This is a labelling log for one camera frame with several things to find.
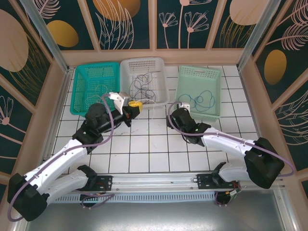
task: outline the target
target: beige circle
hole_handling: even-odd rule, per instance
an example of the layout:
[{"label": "beige circle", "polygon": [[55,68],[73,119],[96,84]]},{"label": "beige circle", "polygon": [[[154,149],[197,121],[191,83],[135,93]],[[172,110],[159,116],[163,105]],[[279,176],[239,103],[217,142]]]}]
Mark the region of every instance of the beige circle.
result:
[{"label": "beige circle", "polygon": [[283,77],[287,67],[287,58],[280,50],[273,50],[266,58],[264,65],[265,80],[271,84],[277,84]]},{"label": "beige circle", "polygon": [[13,16],[1,9],[0,19],[0,66],[11,72],[20,71],[28,59],[27,34]]},{"label": "beige circle", "polygon": [[230,17],[238,25],[249,26],[259,21],[269,0],[232,0]]},{"label": "beige circle", "polygon": [[63,47],[74,47],[79,38],[75,29],[67,22],[54,20],[47,24],[56,43]]}]

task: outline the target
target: white tile floor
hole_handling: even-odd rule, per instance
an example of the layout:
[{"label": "white tile floor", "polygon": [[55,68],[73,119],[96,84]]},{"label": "white tile floor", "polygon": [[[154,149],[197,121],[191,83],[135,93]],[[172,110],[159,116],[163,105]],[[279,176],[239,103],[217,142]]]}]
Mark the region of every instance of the white tile floor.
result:
[{"label": "white tile floor", "polygon": [[[221,118],[211,126],[245,139],[257,139],[241,79],[235,66],[209,66],[221,71]],[[166,66],[170,102],[174,102],[178,84],[177,66]],[[66,97],[62,119],[54,143],[57,153],[81,126],[84,118],[70,114],[73,79]],[[186,172],[213,170],[217,164],[228,161],[220,150],[187,144],[182,137],[166,127],[166,107],[144,110],[131,128],[122,124],[107,144],[75,163],[66,173],[82,164],[97,173]]]}]

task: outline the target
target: black mounting plate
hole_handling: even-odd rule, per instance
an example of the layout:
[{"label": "black mounting plate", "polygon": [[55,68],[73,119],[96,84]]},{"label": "black mounting plate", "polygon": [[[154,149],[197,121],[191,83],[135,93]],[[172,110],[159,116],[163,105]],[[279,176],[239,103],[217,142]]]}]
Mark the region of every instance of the black mounting plate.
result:
[{"label": "black mounting plate", "polygon": [[102,192],[102,191],[111,191],[112,187],[112,176],[97,176],[96,182],[93,187],[84,187],[82,191],[84,192]]},{"label": "black mounting plate", "polygon": [[223,182],[219,186],[212,180],[213,175],[211,173],[198,174],[196,183],[199,189],[233,189],[232,182]]}]

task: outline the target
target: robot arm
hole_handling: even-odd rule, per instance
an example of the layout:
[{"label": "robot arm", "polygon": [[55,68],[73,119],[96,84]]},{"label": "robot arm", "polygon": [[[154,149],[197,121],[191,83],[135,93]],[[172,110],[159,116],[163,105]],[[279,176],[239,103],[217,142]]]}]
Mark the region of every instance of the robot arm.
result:
[{"label": "robot arm", "polygon": [[[284,167],[284,162],[266,152],[246,145],[246,143],[276,153],[267,139],[257,141],[244,140],[211,127],[208,124],[197,124],[187,108],[178,108],[171,115],[173,125],[185,133],[204,133],[203,136],[186,136],[185,139],[203,147],[213,147],[236,157],[236,161],[220,163],[213,172],[212,180],[217,185],[234,180],[251,180],[261,188],[268,189]],[[173,128],[167,118],[167,125]]]},{"label": "robot arm", "polygon": [[[129,96],[121,92],[110,93],[109,98],[114,100],[116,107],[116,110],[111,112],[114,127],[117,128],[123,122],[130,127],[132,119],[141,112],[142,103],[129,101]],[[74,162],[92,152],[96,146],[79,147],[67,153],[65,150],[86,144],[98,144],[103,141],[102,133],[108,132],[110,129],[111,118],[107,114],[105,106],[101,103],[93,104],[85,115],[85,121],[81,127],[57,154],[24,176],[16,173],[11,177],[8,202],[11,203],[20,188],[27,184],[17,196],[13,207],[27,221],[31,221],[60,196],[84,187],[90,190],[96,182],[97,174],[86,165],[78,167],[76,171],[67,176],[57,178]],[[40,169],[44,167],[45,169],[38,174]]]}]

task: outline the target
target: light green plastic basket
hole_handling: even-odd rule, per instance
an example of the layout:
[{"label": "light green plastic basket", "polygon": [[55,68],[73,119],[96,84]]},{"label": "light green plastic basket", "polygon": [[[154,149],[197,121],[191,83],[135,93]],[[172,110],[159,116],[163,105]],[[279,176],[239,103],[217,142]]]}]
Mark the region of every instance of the light green plastic basket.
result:
[{"label": "light green plastic basket", "polygon": [[190,104],[193,119],[215,122],[220,118],[220,82],[218,70],[181,66],[176,100]]}]

